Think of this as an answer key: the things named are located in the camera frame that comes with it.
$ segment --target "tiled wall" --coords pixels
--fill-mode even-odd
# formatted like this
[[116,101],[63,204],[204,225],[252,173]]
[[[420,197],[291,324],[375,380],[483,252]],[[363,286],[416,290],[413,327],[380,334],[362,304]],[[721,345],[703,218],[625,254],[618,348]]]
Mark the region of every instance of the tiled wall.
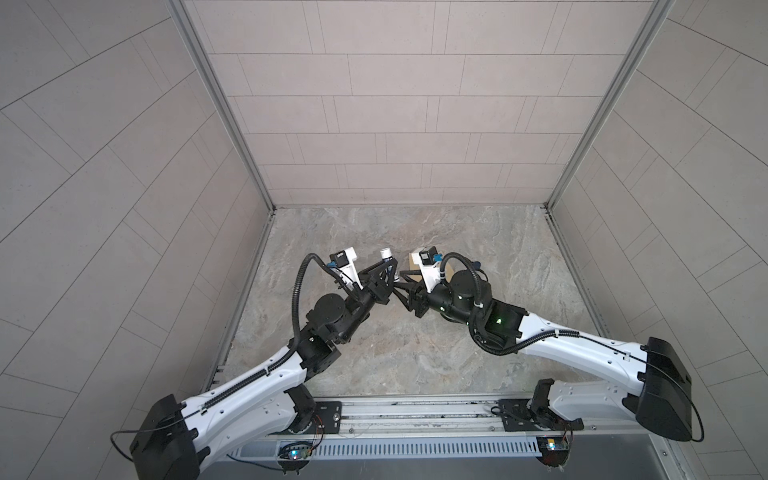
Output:
[[768,478],[767,22],[678,0],[554,208],[611,332],[682,354],[699,478]]
[[267,209],[163,0],[0,11],[0,478],[131,478],[110,432],[201,388]]
[[650,2],[185,2],[270,195],[541,203]]

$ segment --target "bottle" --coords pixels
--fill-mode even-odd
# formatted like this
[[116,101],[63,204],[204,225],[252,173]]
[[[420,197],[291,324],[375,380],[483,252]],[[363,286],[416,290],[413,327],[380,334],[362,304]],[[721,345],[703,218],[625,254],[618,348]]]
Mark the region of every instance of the bottle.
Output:
[[[388,248],[388,247],[387,248],[382,248],[381,249],[381,254],[382,254],[382,260],[389,260],[390,258],[392,258],[392,250],[390,248]],[[387,272],[392,271],[392,268],[394,268],[394,267],[390,266],[387,269]],[[395,270],[395,281],[396,282],[400,281],[400,275],[397,273],[397,270]]]

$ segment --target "white bottle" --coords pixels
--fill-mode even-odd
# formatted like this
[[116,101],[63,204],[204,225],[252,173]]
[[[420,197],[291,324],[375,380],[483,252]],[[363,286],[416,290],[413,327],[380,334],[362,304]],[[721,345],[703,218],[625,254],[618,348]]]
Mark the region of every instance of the white bottle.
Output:
[[[392,258],[392,250],[389,249],[388,247],[387,248],[382,248],[381,249],[381,254],[382,254],[382,260],[389,260],[390,258]],[[395,270],[395,281],[396,282],[400,281],[400,275],[397,273],[397,270]]]

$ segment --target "marble floor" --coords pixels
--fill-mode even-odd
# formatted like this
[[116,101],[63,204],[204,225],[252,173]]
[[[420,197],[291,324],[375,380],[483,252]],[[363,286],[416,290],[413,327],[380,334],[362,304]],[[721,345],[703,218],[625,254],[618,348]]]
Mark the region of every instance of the marble floor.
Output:
[[[495,298],[596,333],[539,206],[284,209],[277,211],[224,378],[259,364],[290,339],[291,291],[308,252],[327,259],[355,247],[362,269],[391,247],[399,269],[407,270],[407,253],[431,245],[480,261]],[[336,292],[333,280],[312,263],[302,288],[302,325],[329,292]],[[376,305],[339,350],[341,357],[307,382],[315,396],[527,392],[544,378],[594,379],[537,356],[484,353],[466,328],[432,311],[417,319],[394,296],[388,305]]]

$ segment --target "robotic arm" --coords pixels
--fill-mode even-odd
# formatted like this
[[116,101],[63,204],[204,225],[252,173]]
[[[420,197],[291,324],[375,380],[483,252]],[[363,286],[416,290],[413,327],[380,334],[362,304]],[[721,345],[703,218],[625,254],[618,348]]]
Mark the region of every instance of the robotic arm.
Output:
[[[397,260],[389,249],[382,250],[378,263],[359,272],[353,248],[334,253],[328,264],[314,253],[307,255],[293,288],[289,345],[209,392],[181,403],[173,395],[156,402],[141,429],[131,431],[137,433],[130,451],[139,479],[196,478],[254,439],[274,432],[301,433],[319,422],[318,405],[303,383],[339,358],[336,345],[349,342],[373,306],[387,304],[392,293],[419,318],[435,310],[449,322],[465,324],[487,353],[544,356],[607,380],[541,380],[530,401],[499,402],[510,419],[551,430],[583,428],[581,417],[636,419],[659,435],[691,440],[690,377],[668,343],[650,338],[642,346],[603,339],[494,299],[490,283],[478,276],[479,263],[457,253],[441,257],[432,247],[417,250],[412,258],[419,270],[400,272],[405,282],[398,282]],[[448,281],[445,265],[451,258],[467,268]],[[300,291],[312,261],[334,278],[346,298],[337,293],[320,297],[300,329]],[[416,274],[422,276],[418,281]],[[281,450],[279,462],[286,471],[301,469],[311,455],[310,443],[295,445]]]

